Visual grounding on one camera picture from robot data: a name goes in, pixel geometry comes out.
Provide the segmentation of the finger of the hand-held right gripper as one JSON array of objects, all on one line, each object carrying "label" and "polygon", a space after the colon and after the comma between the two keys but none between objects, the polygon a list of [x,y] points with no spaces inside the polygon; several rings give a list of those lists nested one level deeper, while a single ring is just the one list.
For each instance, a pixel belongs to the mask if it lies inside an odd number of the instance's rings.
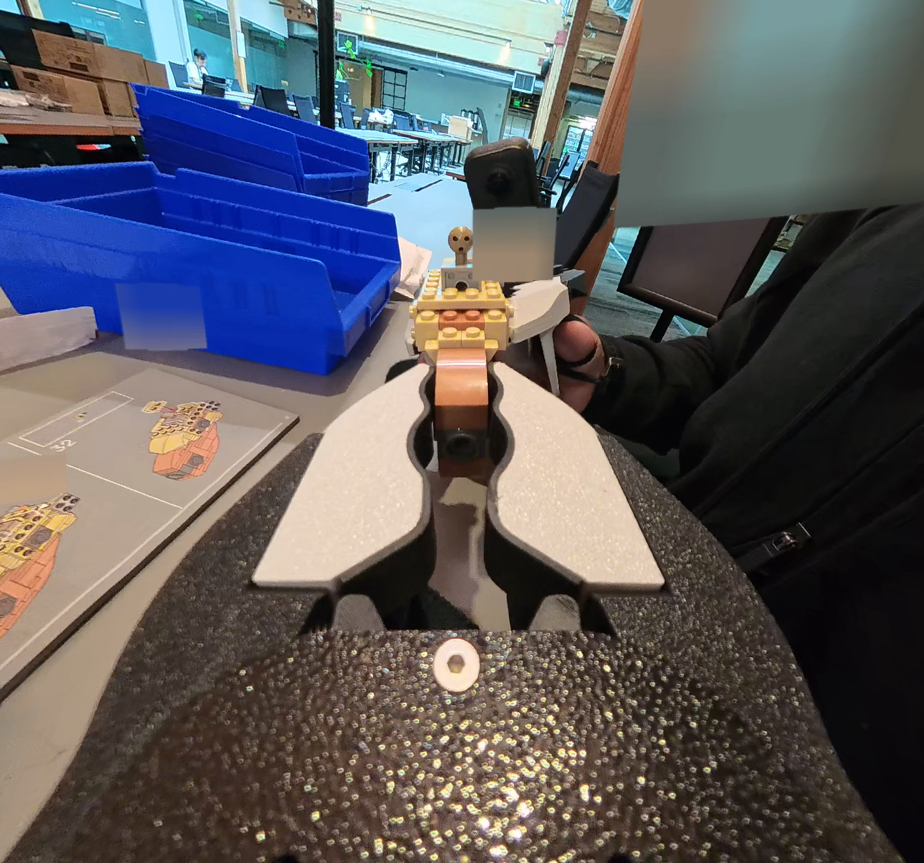
[{"label": "finger of the hand-held right gripper", "polygon": [[541,336],[569,314],[569,290],[559,278],[522,283],[509,299],[509,343]]}]

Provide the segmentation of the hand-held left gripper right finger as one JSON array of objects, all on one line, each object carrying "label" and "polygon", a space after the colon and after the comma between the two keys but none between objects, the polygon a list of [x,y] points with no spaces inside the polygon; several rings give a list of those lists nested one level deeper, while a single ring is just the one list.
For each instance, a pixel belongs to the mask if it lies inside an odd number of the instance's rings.
[{"label": "hand-held left gripper right finger", "polygon": [[488,514],[514,548],[590,592],[656,592],[664,576],[598,434],[538,384],[498,363],[506,451]]}]

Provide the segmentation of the tan and brown brick model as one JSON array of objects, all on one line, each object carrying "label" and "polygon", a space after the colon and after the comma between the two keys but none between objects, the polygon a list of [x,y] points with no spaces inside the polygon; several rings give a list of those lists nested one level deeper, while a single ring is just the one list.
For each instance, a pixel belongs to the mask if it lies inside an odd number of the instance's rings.
[{"label": "tan and brown brick model", "polygon": [[439,474],[485,483],[492,469],[488,364],[507,348],[513,311],[501,283],[476,277],[471,229],[456,226],[447,241],[454,259],[427,273],[410,306],[406,344],[434,371]]}]

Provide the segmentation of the grey instruction booklet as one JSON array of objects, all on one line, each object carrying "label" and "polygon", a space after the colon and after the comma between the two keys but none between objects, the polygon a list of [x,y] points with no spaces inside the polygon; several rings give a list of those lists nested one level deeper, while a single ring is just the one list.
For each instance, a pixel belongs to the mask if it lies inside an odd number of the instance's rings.
[{"label": "grey instruction booklet", "polygon": [[297,422],[147,370],[3,440],[2,697]]}]

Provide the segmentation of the blue storage bin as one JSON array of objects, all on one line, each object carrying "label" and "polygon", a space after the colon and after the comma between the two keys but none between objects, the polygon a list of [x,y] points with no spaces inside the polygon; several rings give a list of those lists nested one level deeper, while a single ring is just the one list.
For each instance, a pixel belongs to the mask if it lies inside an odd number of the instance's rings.
[{"label": "blue storage bin", "polygon": [[2,171],[1,282],[21,314],[92,307],[121,334],[119,286],[191,289],[205,349],[327,374],[400,280],[393,216],[152,163]]},{"label": "blue storage bin", "polygon": [[260,186],[368,204],[367,144],[343,131],[252,106],[134,85],[141,138],[157,169],[190,169]]}]

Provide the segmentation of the person's right forearm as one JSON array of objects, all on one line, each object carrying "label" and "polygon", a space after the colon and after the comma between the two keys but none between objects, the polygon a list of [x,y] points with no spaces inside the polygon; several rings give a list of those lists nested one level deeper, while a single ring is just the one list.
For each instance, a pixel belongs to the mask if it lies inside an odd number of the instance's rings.
[{"label": "person's right forearm", "polygon": [[742,369],[771,324],[756,294],[735,303],[705,335],[667,342],[603,336],[611,367],[584,418],[658,453],[679,445],[688,421]]}]

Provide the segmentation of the grey desk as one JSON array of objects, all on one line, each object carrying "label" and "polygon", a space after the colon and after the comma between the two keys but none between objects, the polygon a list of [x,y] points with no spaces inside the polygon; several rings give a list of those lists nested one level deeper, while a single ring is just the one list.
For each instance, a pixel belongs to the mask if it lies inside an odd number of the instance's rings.
[{"label": "grey desk", "polygon": [[15,339],[86,341],[119,297],[156,324],[199,312],[209,349],[86,342],[2,375],[2,856],[71,764],[146,603],[186,557],[201,512],[239,499],[266,454],[322,433],[405,358],[399,245],[445,248],[472,221],[390,195],[371,208],[152,164],[10,172],[2,285],[29,303]]}]

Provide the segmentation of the person's right hand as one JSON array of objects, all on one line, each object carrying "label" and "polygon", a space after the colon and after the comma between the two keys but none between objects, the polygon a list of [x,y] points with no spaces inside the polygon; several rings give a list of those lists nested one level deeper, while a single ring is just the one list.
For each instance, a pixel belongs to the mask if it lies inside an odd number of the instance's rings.
[{"label": "person's right hand", "polygon": [[537,379],[578,414],[589,406],[605,380],[610,362],[603,342],[578,315],[566,316],[550,333],[552,363]]}]

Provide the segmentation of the dark fabric chair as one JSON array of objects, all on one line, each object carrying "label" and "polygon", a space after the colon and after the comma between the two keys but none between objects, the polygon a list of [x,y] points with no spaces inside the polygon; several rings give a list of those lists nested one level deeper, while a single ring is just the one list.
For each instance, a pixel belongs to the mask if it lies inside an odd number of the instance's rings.
[{"label": "dark fabric chair", "polygon": [[599,169],[586,161],[571,197],[557,217],[553,253],[553,275],[576,268],[584,251],[613,209],[619,174]]}]

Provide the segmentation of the wooden pillar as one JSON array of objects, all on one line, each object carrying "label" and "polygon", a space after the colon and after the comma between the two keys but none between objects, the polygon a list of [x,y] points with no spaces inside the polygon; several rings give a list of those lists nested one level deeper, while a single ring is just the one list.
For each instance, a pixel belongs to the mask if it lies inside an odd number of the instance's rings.
[{"label": "wooden pillar", "polygon": [[[615,65],[603,96],[603,104],[589,149],[590,161],[597,165],[599,171],[611,176],[620,172],[622,164],[631,89],[641,40],[643,6],[644,0],[632,1],[628,22],[624,28]],[[601,230],[595,234],[577,263],[577,268],[584,271],[588,294],[593,292],[608,245],[616,229],[615,208],[616,205],[613,203],[605,216]]]}]

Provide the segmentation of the black framed board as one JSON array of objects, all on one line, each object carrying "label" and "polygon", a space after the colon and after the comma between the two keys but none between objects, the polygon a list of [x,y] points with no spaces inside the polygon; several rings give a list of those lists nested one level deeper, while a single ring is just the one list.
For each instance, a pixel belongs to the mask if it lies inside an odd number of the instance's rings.
[{"label": "black framed board", "polygon": [[674,317],[710,327],[747,294],[786,219],[643,226],[618,291],[662,312],[654,340]]}]

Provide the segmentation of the black pole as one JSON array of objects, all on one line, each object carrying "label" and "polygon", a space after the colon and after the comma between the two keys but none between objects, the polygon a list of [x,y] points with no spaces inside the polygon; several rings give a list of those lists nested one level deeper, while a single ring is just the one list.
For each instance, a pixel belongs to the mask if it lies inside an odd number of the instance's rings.
[{"label": "black pole", "polygon": [[317,0],[319,121],[335,129],[335,0]]}]

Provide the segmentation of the person's dark clothing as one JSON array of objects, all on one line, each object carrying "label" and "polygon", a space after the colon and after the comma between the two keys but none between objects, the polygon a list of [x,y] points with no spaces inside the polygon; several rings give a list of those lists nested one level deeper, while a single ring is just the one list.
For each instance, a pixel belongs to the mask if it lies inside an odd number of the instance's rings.
[{"label": "person's dark clothing", "polygon": [[667,485],[748,573],[848,776],[922,861],[922,204],[814,217],[754,294],[766,339],[665,452]]}]

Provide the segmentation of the grey paper strip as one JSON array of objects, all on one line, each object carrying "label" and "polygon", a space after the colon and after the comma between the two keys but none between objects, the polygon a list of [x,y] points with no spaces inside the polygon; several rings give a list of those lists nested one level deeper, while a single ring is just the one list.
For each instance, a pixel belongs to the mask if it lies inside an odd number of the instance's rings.
[{"label": "grey paper strip", "polygon": [[76,307],[1,320],[1,372],[86,347],[97,338],[92,307]]}]

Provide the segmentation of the long background table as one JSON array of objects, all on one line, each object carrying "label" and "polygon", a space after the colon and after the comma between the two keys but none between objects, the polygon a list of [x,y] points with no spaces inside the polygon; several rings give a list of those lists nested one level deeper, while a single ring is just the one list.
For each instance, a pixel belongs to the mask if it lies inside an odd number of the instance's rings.
[{"label": "long background table", "polygon": [[135,118],[2,109],[1,134],[20,137],[132,137],[141,133]]}]

